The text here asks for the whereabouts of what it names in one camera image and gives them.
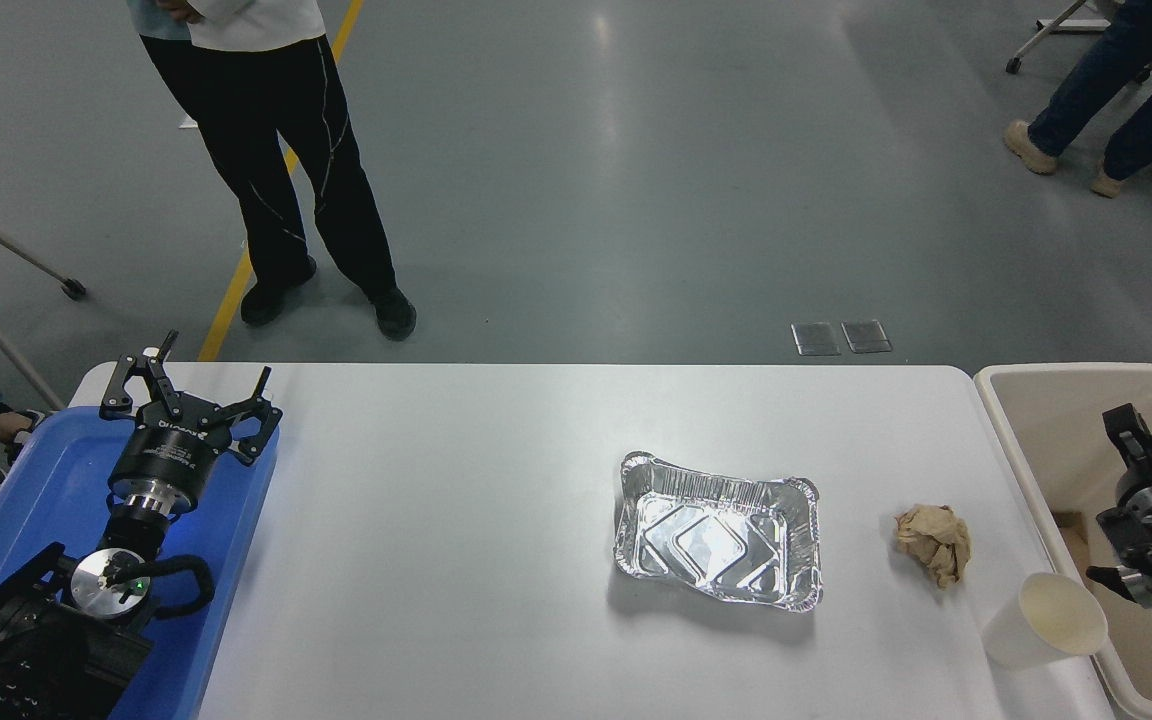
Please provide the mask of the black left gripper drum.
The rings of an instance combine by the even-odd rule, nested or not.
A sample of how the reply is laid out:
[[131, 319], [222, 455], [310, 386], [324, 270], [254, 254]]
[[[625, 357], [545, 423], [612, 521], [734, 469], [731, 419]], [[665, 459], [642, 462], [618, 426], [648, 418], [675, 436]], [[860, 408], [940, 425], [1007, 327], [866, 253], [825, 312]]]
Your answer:
[[131, 497], [136, 488], [157, 482], [179, 497], [204, 497], [212, 469], [230, 442], [230, 429], [197, 429], [161, 416], [134, 420], [131, 438], [111, 471], [109, 491]]

